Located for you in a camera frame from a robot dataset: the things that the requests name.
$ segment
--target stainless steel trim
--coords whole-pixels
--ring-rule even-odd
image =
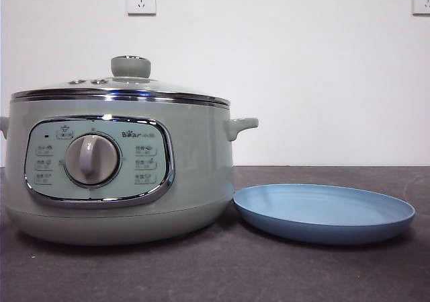
[[[70,84],[70,85],[78,85],[78,84],[80,84],[80,83],[84,83],[84,82],[86,82],[86,80],[83,80],[83,79],[76,79],[76,80],[69,81],[69,84]]]
[[[103,85],[104,83],[108,83],[106,79],[94,79],[91,80],[91,83],[94,85]]]
[[[230,107],[228,100],[195,93],[110,88],[65,88],[21,91],[12,95],[11,103],[35,102],[40,100],[104,100],[109,102],[126,100],[132,102],[193,104],[224,109],[229,109]]]
[[[139,118],[139,117],[125,117],[125,116],[112,116],[110,119],[106,119],[106,115],[104,116],[92,116],[92,115],[78,115],[78,116],[59,116],[52,117],[46,120],[39,122],[34,125],[32,130],[30,131],[30,135],[39,124],[43,124],[45,122],[62,122],[62,121],[77,121],[77,120],[111,120],[111,121],[119,121],[119,122],[134,122],[140,124],[151,124],[157,128],[164,141],[165,145],[165,159],[166,159],[166,173],[161,183],[155,186],[152,190],[148,192],[140,193],[135,196],[129,196],[125,198],[107,198],[107,199],[66,199],[66,198],[57,198],[53,196],[47,196],[45,194],[39,193],[35,191],[32,186],[28,182],[27,174],[26,174],[26,166],[27,166],[27,154],[28,154],[28,145],[30,144],[30,137],[28,137],[27,150],[26,150],[26,160],[24,163],[24,180],[26,181],[28,190],[33,195],[36,200],[39,200],[41,203],[49,204],[52,206],[63,207],[63,208],[74,208],[74,209],[108,209],[108,208],[118,208],[122,206],[131,206],[136,204],[145,204],[152,202],[162,195],[164,195],[170,186],[172,185],[175,179],[175,160],[173,156],[173,146],[171,142],[171,137],[167,128],[161,124],[157,120],[153,120],[150,118]]]

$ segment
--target pot body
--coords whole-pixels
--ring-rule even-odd
[[[38,200],[24,171],[30,133],[45,120],[76,115],[160,122],[169,133],[173,151],[175,175],[169,189],[152,202],[118,207],[101,203],[96,209],[72,204],[56,206]],[[3,203],[22,231],[60,243],[126,244],[188,233],[213,222],[232,198],[230,122],[228,109],[195,104],[125,100],[12,102]]]

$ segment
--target pot base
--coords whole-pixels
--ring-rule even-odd
[[[218,218],[231,197],[168,213],[127,217],[63,218],[31,215],[6,207],[23,232],[56,243],[80,246],[127,245],[166,239],[205,227]]]

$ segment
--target glass lid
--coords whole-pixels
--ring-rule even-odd
[[[228,100],[149,79],[151,62],[140,56],[117,56],[111,60],[111,69],[113,77],[76,79],[50,89],[21,91],[12,95],[12,102],[97,99],[177,102],[223,108],[230,106]]]

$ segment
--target lid rim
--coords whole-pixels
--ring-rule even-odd
[[[111,98],[113,100],[139,101],[146,99],[166,99],[166,100],[184,100],[191,102],[201,102],[202,104],[213,103],[226,107],[230,102],[223,98],[199,95],[196,93],[183,93],[174,91],[153,91],[147,89],[113,89],[113,88],[56,88],[56,89],[35,89],[15,92],[11,96],[11,102],[25,102],[37,100],[66,100],[73,99],[94,99],[104,100]]]

